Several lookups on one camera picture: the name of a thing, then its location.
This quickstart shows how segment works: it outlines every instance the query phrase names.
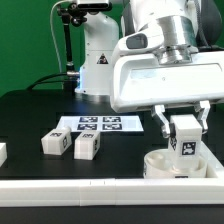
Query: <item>white cube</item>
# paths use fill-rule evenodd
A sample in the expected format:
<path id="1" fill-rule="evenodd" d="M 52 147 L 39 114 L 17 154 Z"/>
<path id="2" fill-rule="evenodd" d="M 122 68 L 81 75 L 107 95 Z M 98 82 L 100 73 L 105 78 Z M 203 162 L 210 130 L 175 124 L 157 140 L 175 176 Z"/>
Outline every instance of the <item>white cube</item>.
<path id="1" fill-rule="evenodd" d="M 75 140 L 74 158 L 92 160 L 100 148 L 99 131 L 83 131 Z"/>
<path id="2" fill-rule="evenodd" d="M 168 149 L 176 169 L 197 169 L 202 127 L 193 115 L 171 116 L 176 136 L 169 139 Z"/>
<path id="3" fill-rule="evenodd" d="M 6 144 L 0 143 L 0 167 L 7 159 Z"/>
<path id="4" fill-rule="evenodd" d="M 62 155 L 72 144 L 71 129 L 53 129 L 42 139 L 44 154 Z"/>

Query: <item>black cable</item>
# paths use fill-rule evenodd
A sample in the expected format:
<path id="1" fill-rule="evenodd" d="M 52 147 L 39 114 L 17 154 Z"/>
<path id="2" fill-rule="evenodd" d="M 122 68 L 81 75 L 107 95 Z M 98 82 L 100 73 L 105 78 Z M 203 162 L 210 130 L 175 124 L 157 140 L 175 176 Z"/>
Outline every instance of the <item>black cable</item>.
<path id="1" fill-rule="evenodd" d="M 61 77 L 61 76 L 67 76 L 67 73 L 52 74 L 52 75 L 42 77 L 42 78 L 38 79 L 36 82 L 34 82 L 32 85 L 28 86 L 26 88 L 26 90 L 32 90 L 33 87 L 36 86 L 36 83 L 39 84 L 40 82 L 45 81 L 47 79 L 51 79 L 51 78 L 55 78 L 55 77 Z"/>
<path id="2" fill-rule="evenodd" d="M 64 83 L 64 82 L 73 82 L 73 81 L 70 81 L 70 80 L 57 80 L 57 81 L 35 82 L 32 85 L 28 86 L 26 88 L 26 90 L 30 91 L 30 90 L 32 90 L 37 85 L 49 84 L 49 83 L 57 83 L 57 82 L 61 82 L 61 83 L 63 82 Z"/>
<path id="3" fill-rule="evenodd" d="M 199 52 L 224 51 L 223 47 L 217 45 L 198 47 Z"/>
<path id="4" fill-rule="evenodd" d="M 194 0 L 195 8 L 196 8 L 196 14 L 197 14 L 197 22 L 198 22 L 198 33 L 200 36 L 201 41 L 205 46 L 209 46 L 208 42 L 205 38 L 204 30 L 202 27 L 202 21 L 201 21 L 201 10 L 198 0 Z"/>

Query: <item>cube with marker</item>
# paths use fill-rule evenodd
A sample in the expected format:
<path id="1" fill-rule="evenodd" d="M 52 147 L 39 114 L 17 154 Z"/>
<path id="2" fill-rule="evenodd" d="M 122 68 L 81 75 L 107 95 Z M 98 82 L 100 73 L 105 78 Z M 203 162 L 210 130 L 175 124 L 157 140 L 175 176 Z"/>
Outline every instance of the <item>cube with marker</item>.
<path id="1" fill-rule="evenodd" d="M 100 148 L 100 132 L 85 130 L 75 140 L 74 158 L 92 160 Z"/>
<path id="2" fill-rule="evenodd" d="M 53 129 L 42 139 L 44 154 L 62 155 L 72 144 L 71 128 Z"/>

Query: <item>camera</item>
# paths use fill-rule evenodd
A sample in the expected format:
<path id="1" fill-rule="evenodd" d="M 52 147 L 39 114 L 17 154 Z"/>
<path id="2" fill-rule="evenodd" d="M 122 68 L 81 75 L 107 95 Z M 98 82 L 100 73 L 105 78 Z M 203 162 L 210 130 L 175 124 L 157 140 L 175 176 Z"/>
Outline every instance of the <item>camera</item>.
<path id="1" fill-rule="evenodd" d="M 77 0 L 77 7 L 87 11 L 107 11 L 111 3 L 109 0 Z"/>

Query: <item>warning label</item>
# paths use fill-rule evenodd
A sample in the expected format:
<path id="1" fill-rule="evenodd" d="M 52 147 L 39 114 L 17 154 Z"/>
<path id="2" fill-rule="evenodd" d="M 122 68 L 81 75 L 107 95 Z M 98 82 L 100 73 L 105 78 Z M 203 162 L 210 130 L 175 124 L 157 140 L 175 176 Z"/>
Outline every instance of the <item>warning label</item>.
<path id="1" fill-rule="evenodd" d="M 97 64 L 108 64 L 108 61 L 106 59 L 106 56 L 104 54 L 102 54 L 99 58 L 99 60 L 97 61 Z"/>

